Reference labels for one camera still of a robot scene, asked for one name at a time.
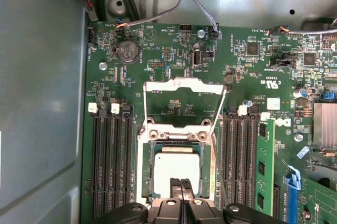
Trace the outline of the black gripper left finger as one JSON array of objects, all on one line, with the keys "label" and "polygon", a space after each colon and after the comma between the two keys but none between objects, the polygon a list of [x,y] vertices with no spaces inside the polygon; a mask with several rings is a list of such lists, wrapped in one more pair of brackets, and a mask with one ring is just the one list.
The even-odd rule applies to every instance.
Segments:
[{"label": "black gripper left finger", "polygon": [[170,179],[170,195],[172,198],[153,203],[150,208],[132,202],[112,210],[91,223],[180,223],[182,212],[182,180]]}]

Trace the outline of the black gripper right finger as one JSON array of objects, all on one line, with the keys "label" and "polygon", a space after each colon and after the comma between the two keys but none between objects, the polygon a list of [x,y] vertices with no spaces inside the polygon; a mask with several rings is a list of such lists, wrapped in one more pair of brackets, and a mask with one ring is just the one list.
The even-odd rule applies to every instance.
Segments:
[{"label": "black gripper right finger", "polygon": [[210,201],[195,197],[189,179],[181,180],[181,190],[191,223],[284,223],[283,220],[239,203],[230,203],[220,211],[211,206]]}]

